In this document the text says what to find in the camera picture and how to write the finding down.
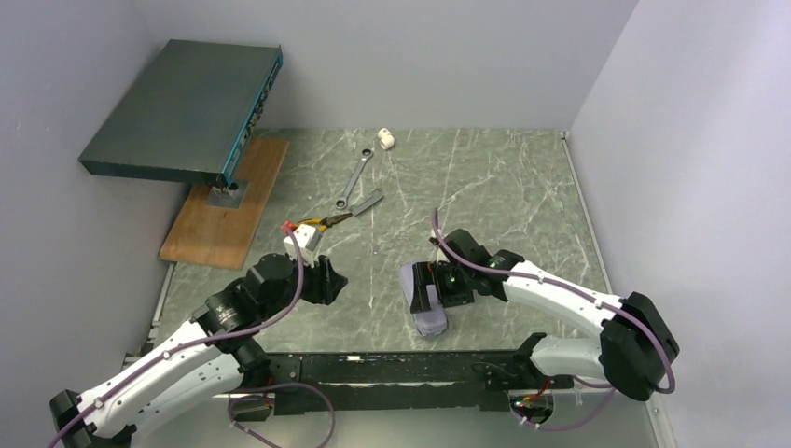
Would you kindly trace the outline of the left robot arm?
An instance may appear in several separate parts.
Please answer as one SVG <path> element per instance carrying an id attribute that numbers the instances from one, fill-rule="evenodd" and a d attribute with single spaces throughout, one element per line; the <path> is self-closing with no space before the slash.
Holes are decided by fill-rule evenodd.
<path id="1" fill-rule="evenodd" d="M 169 411 L 182 412 L 214 394 L 271 385 L 271 360 L 256 335 L 300 300 L 333 303 L 347 284 L 324 255 L 315 263 L 265 255 L 130 367 L 92 389 L 65 389 L 53 397 L 57 433 L 49 446 L 128 447 Z"/>

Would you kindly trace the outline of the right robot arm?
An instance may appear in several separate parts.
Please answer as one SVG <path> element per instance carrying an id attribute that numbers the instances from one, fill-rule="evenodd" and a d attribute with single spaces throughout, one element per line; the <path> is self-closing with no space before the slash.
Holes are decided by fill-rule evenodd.
<path id="1" fill-rule="evenodd" d="M 400 284 L 423 336 L 447 327 L 446 309 L 494 297 L 535 308 L 579 330 L 578 338 L 536 331 L 508 361 L 486 361 L 486 372 L 507 385 L 567 386 L 590 378 L 597 387 L 647 401 L 676 388 L 673 362 L 680 348 L 658 308 L 646 295 L 597 292 L 548 273 L 523 256 L 490 253 L 465 230 L 432 237 L 437 259 L 404 265 Z"/>

